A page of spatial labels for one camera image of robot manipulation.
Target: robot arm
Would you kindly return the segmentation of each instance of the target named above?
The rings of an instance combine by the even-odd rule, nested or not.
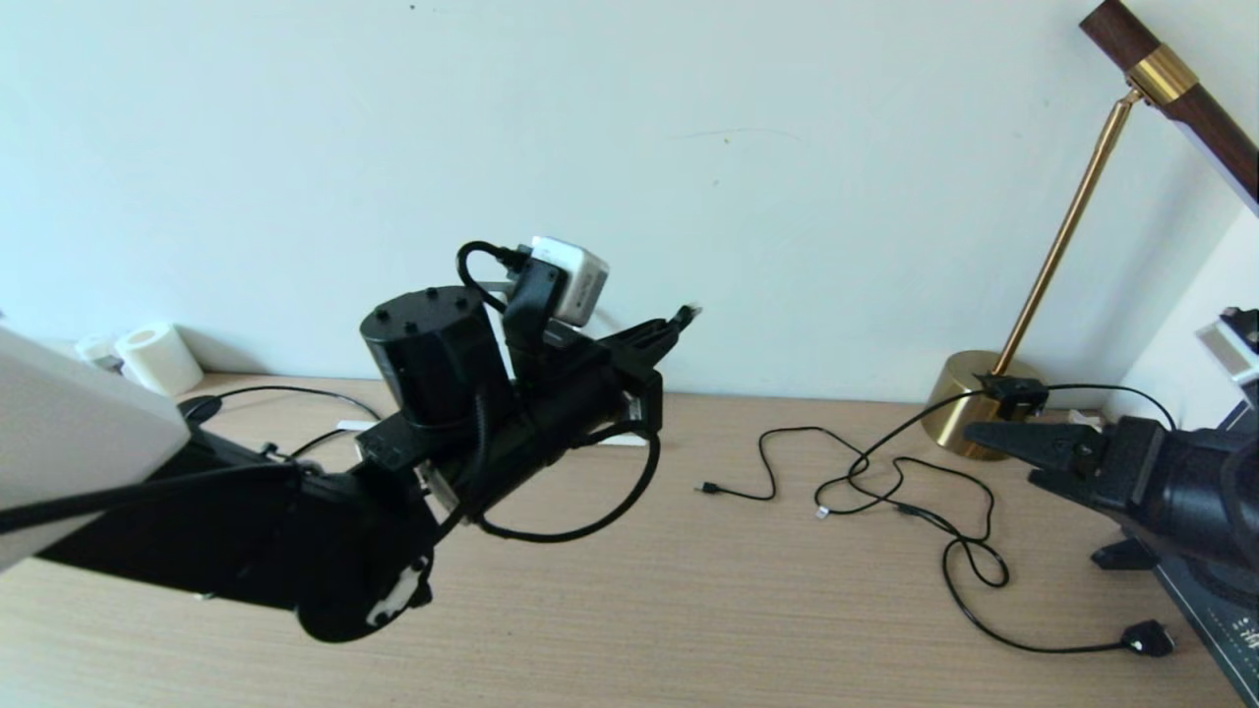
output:
[[[434,547],[461,520],[536,542],[572,540],[616,520],[658,461],[662,379],[655,365],[697,309],[594,340],[568,325],[583,325],[593,311],[607,276],[602,261],[548,239],[533,249],[470,246],[460,258],[465,285],[403,295],[363,321],[399,411],[359,436],[361,464],[325,474],[290,460],[276,474],[117,508],[39,556],[295,610],[311,636],[347,641],[432,600]],[[487,301],[492,296],[467,276],[473,251],[507,267],[514,286],[506,302]],[[514,380],[483,305],[502,312]],[[277,469],[263,454],[188,427],[186,445],[140,486],[242,466]],[[631,496],[603,520],[555,535],[485,522],[490,508],[565,451],[623,432],[647,440],[648,460]],[[428,496],[446,508],[441,523]]]

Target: desk lamp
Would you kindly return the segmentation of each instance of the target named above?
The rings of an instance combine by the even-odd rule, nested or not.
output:
[[[1197,76],[1155,37],[1144,24],[1132,14],[1119,0],[1105,0],[1084,21],[1080,29],[1119,66],[1128,83],[1128,92],[1119,98],[1110,115],[1107,116],[1098,136],[1097,145],[1084,176],[1075,189],[1075,197],[1066,208],[1066,214],[1058,229],[1058,236],[1049,248],[1049,254],[1041,265],[1015,320],[1010,336],[1001,353],[959,351],[948,358],[940,372],[935,388],[932,391],[928,406],[938,404],[951,397],[983,391],[981,377],[1019,377],[1039,379],[1035,369],[1015,359],[1019,343],[1022,341],[1031,324],[1036,307],[1040,305],[1054,271],[1061,262],[1066,246],[1075,233],[1080,217],[1088,207],[1093,188],[1105,168],[1107,159],[1114,150],[1128,120],[1132,106],[1144,101],[1153,106],[1181,130],[1205,149],[1206,155],[1216,164],[1225,179],[1233,185],[1241,199],[1259,214],[1256,191],[1259,191],[1259,150],[1243,132],[1233,118],[1216,103],[1215,98],[1197,81]],[[940,447],[969,457],[972,460],[1001,460],[1003,454],[971,442],[963,437],[968,423],[995,421],[1011,416],[1012,420],[1026,417],[1029,408],[1017,407],[1010,412],[1006,407],[998,414],[1000,402],[991,396],[969,396],[944,406],[923,420],[927,433]]]

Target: desk surface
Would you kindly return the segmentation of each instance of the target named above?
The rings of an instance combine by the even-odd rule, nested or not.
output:
[[[215,375],[205,389],[261,383]],[[272,383],[281,379],[266,379]],[[392,408],[378,382],[303,380]],[[1117,639],[1149,617],[1166,659],[1041,656],[982,636],[944,588],[947,537],[881,508],[815,518],[811,494],[850,454],[779,438],[781,496],[758,504],[692,491],[701,480],[760,490],[763,430],[823,425],[870,443],[912,406],[670,396],[656,481],[621,522],[570,544],[531,545],[461,528],[437,551],[434,602],[365,640],[321,645],[292,616],[26,561],[0,576],[3,705],[1236,705],[1210,655],[1149,573],[1104,573],[1089,553],[1119,538],[1105,518],[1041,493],[1019,462],[962,464],[998,499],[995,545],[1013,582],[958,572],[980,616],[1045,645]],[[291,393],[229,399],[210,430],[293,446],[355,417]],[[942,464],[917,427],[888,452]],[[573,452],[491,518],[558,532],[626,494],[641,448]],[[354,461],[340,440],[313,455]],[[886,475],[870,472],[871,485]],[[982,499],[912,472],[906,500],[978,528]],[[845,503],[836,491],[832,505]]]

